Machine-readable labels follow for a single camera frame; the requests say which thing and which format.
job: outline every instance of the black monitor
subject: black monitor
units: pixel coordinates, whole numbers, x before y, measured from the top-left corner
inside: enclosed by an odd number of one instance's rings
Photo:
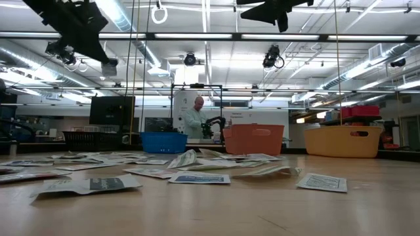
[[[134,114],[135,98],[132,96],[92,97],[91,125],[130,125]]]

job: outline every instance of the man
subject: man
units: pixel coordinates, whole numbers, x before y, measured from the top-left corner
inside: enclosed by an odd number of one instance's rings
[[[185,134],[188,135],[188,138],[203,138],[201,124],[207,120],[201,111],[203,105],[204,99],[198,96],[194,101],[194,107],[185,111]]]

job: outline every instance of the red container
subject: red container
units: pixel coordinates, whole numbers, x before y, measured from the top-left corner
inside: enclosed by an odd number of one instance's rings
[[[379,106],[355,106],[351,109],[351,116],[379,116]]]
[[[226,152],[234,155],[263,153],[279,155],[284,125],[232,125],[223,130]]]
[[[341,113],[343,114],[343,118],[351,117],[352,116],[352,108],[342,108]]]

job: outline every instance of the yellow basket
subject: yellow basket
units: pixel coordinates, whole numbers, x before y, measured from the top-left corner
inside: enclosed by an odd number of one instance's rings
[[[306,130],[304,140],[311,155],[374,158],[381,133],[381,127],[322,127]]]

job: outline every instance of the black basket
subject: black basket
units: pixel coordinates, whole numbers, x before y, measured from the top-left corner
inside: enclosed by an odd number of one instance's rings
[[[121,147],[122,135],[105,132],[63,131],[70,151],[114,151]]]

